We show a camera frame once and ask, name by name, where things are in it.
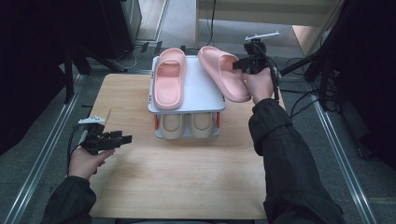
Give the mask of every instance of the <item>beige slipper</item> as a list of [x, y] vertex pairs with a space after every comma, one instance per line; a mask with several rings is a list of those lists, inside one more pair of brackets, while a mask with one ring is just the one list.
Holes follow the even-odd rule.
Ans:
[[213, 113], [193, 113], [190, 114], [190, 131], [196, 138], [208, 138], [214, 129]]
[[184, 114], [160, 115], [160, 132], [163, 138], [180, 138], [184, 133], [184, 126]]

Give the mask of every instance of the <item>floor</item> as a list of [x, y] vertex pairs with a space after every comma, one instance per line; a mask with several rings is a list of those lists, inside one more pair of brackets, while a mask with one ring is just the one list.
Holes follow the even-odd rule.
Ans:
[[[158, 4], [143, 11], [143, 24], [149, 24], [149, 15], [157, 19], [156, 29], [139, 34], [137, 45], [150, 42], [147, 51], [134, 51], [124, 59], [114, 62], [126, 69], [126, 74], [149, 74], [152, 58], [156, 55], [156, 42], [162, 41], [162, 50], [186, 46], [187, 54], [196, 54], [194, 47], [194, 0], [140, 1]], [[165, 8], [163, 15], [153, 13], [154, 8]], [[208, 24], [200, 21], [200, 47], [209, 40]], [[214, 22], [214, 35], [210, 45], [245, 57], [242, 40], [247, 35], [279, 31], [280, 36], [264, 40], [267, 54], [279, 69], [299, 61], [303, 57], [290, 26], [245, 22]], [[65, 175], [66, 146], [73, 126], [86, 118], [93, 105], [103, 78], [112, 73], [101, 64], [90, 61], [92, 74], [79, 76], [75, 71], [76, 92], [74, 101], [64, 105], [65, 92], [51, 102], [37, 119], [25, 137], [14, 148], [0, 157], [0, 221], [5, 223], [39, 223], [46, 201]], [[304, 81], [303, 69], [282, 78], [280, 89], [287, 111], [316, 83]], [[305, 97], [296, 110], [310, 104], [315, 96]], [[325, 188], [343, 208], [347, 223], [394, 223], [396, 220], [396, 171], [378, 160], [365, 161], [357, 153], [357, 147], [338, 113], [323, 113], [316, 104], [309, 106], [293, 119], [312, 154]], [[41, 161], [43, 169], [38, 169]], [[114, 223], [111, 218], [95, 218], [93, 223]], [[123, 220], [130, 223], [143, 220]], [[242, 220], [216, 220], [217, 223], [250, 223]]]

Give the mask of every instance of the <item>black sleeve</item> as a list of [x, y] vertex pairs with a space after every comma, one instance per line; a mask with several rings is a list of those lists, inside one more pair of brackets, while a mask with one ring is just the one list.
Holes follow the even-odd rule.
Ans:
[[89, 213], [95, 202], [90, 182], [69, 176], [50, 196], [41, 223], [92, 223]]
[[320, 182], [308, 145], [277, 101], [264, 99], [253, 107], [249, 130], [264, 160], [269, 223], [345, 223]]

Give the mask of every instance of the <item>person's left hand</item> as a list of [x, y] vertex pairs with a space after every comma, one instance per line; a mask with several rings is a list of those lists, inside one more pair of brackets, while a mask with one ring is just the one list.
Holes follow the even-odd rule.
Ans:
[[105, 164], [105, 159], [113, 155], [114, 152], [115, 149], [111, 149], [92, 155], [84, 147], [77, 147], [71, 156], [69, 175], [89, 180], [97, 168]]

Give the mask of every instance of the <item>gray floor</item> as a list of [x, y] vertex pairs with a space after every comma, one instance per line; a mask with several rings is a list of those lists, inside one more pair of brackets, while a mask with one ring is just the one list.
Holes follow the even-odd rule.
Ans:
[[[191, 8], [195, 7], [195, 1], [192, 0], [170, 0], [166, 11], [163, 28], [161, 29], [159, 40], [163, 41], [164, 48], [178, 48], [185, 45], [192, 48], [194, 44], [194, 22], [195, 15], [191, 18]], [[206, 44], [204, 40], [208, 39], [208, 30], [206, 21], [200, 21], [202, 30], [200, 36], [202, 42], [200, 46]], [[244, 30], [245, 24], [235, 22], [234, 27], [241, 26], [238, 32], [232, 31], [230, 23], [226, 21], [216, 21], [214, 26], [213, 41], [216, 47], [236, 54], [238, 57], [245, 57], [245, 52], [241, 49], [240, 38], [255, 33], [271, 33], [278, 30], [281, 34], [265, 40], [268, 47], [268, 55], [272, 56], [277, 66], [281, 69], [287, 64], [296, 62], [291, 58], [302, 57], [301, 50], [298, 47], [295, 36], [289, 26], [270, 25], [270, 24], [254, 24], [263, 28], [254, 28], [264, 30], [264, 32], [256, 32], [256, 30]], [[196, 50], [188, 49], [186, 54], [196, 54]], [[151, 62], [154, 55], [154, 48], [140, 53], [138, 50], [134, 53], [137, 61], [132, 67], [135, 60], [132, 54], [128, 55], [119, 62], [128, 67], [125, 75], [133, 73], [141, 73], [143, 70], [151, 69]], [[79, 119], [86, 118], [90, 109], [82, 107], [83, 105], [93, 105], [100, 89], [103, 78], [106, 74], [112, 73], [101, 64], [92, 62], [92, 74], [85, 78], [82, 89], [78, 92], [78, 98], [74, 109], [70, 113], [70, 117], [66, 121], [63, 131], [54, 146], [49, 162], [42, 174], [35, 191], [26, 206], [24, 213], [21, 214], [20, 223], [39, 223], [46, 202], [53, 190], [62, 182], [65, 176], [66, 164], [66, 146], [69, 135], [73, 126]], [[307, 91], [307, 84], [301, 75], [292, 74], [284, 76], [282, 79], [281, 92], [288, 112], [292, 108], [296, 100], [301, 96], [300, 93], [293, 93], [287, 90]], [[20, 189], [29, 175], [38, 153], [46, 144], [46, 140], [50, 135], [51, 129], [57, 120], [62, 108], [64, 107], [65, 90], [54, 98], [48, 108], [37, 119], [29, 130], [28, 134], [12, 149], [0, 157], [0, 221], [6, 220], [12, 204], [17, 199]], [[304, 98], [298, 108], [310, 103], [310, 98]], [[342, 117], [337, 113], [329, 113], [332, 125], [337, 132], [337, 136], [343, 144], [344, 151], [348, 161], [353, 168], [361, 188], [371, 205], [378, 223], [394, 223], [396, 220], [396, 172], [390, 169], [382, 161], [365, 161], [362, 160], [358, 153], [357, 147], [353, 142], [350, 133], [345, 125]], [[295, 117], [294, 125], [302, 134], [308, 145], [311, 147], [312, 154], [317, 163], [318, 170], [325, 188], [330, 192], [333, 199], [339, 203], [345, 212], [347, 223], [362, 223], [361, 214], [355, 203], [355, 198], [349, 190], [348, 184], [344, 178], [342, 169], [340, 168], [336, 157], [332, 151], [331, 144], [323, 129], [322, 123], [318, 118], [318, 113], [313, 106], [308, 107], [304, 112]], [[114, 219], [95, 218], [93, 223], [114, 223]], [[250, 223], [242, 220], [218, 220], [219, 223]]]

